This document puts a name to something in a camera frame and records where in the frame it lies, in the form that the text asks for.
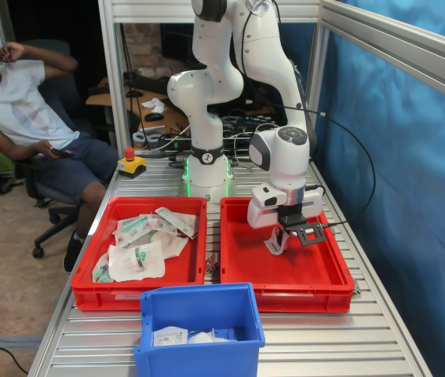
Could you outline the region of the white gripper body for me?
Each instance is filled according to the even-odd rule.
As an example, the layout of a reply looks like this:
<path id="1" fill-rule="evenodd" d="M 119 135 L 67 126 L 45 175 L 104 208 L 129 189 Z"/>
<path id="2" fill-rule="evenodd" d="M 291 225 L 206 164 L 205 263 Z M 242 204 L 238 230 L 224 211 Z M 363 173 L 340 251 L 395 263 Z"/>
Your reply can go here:
<path id="1" fill-rule="evenodd" d="M 295 225 L 306 219 L 320 216 L 322 212 L 322 196 L 306 195 L 301 203 L 285 205 L 281 196 L 267 198 L 259 202 L 255 197 L 250 201 L 247 221 L 254 229 L 282 225 Z"/>

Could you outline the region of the man's right hand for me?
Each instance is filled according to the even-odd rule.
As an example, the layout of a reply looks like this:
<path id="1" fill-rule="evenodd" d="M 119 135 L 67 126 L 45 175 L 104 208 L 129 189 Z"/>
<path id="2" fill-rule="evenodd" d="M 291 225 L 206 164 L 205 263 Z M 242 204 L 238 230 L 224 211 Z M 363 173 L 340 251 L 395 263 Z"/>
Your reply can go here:
<path id="1" fill-rule="evenodd" d="M 42 154 L 49 158 L 57 159 L 61 157 L 60 152 L 55 150 L 53 146 L 46 140 L 35 142 L 32 147 L 38 154 Z"/>

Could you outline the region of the man's left hand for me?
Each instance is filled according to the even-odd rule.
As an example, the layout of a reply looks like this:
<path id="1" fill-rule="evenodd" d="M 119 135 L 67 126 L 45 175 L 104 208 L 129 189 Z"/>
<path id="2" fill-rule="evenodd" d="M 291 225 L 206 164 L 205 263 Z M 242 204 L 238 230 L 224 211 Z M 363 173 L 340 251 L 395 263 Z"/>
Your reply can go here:
<path id="1" fill-rule="evenodd" d="M 25 48 L 17 42 L 7 42 L 0 48 L 0 61 L 2 63 L 14 63 L 22 58 Z"/>

